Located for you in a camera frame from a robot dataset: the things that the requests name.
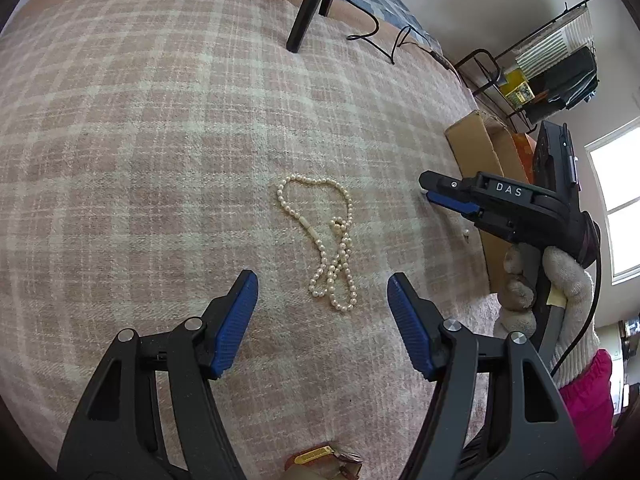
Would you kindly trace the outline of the pink sleeve forearm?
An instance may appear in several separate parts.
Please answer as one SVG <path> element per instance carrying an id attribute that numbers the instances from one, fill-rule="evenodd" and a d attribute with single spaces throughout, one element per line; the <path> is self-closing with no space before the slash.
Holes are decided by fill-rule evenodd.
<path id="1" fill-rule="evenodd" d="M 585 371 L 560 389 L 587 467 L 615 436 L 611 375 L 612 359 L 606 350 L 599 349 Z"/>

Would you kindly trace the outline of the white gloved right hand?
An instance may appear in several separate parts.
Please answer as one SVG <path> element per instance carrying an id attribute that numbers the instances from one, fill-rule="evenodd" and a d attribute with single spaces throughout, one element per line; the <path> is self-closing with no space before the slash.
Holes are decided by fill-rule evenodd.
<path id="1" fill-rule="evenodd" d="M 558 248 L 550 246 L 544 251 L 542 267 L 551 285 L 566 298 L 563 325 L 550 361 L 555 385 L 563 388 L 589 367 L 599 350 L 600 340 L 589 317 L 594 285 L 590 274 Z M 518 246 L 513 245 L 506 252 L 503 269 L 506 279 L 497 295 L 500 310 L 494 335 L 506 338 L 512 332 L 521 332 L 532 336 L 536 330 L 532 312 L 535 291 L 525 281 L 523 255 Z"/>

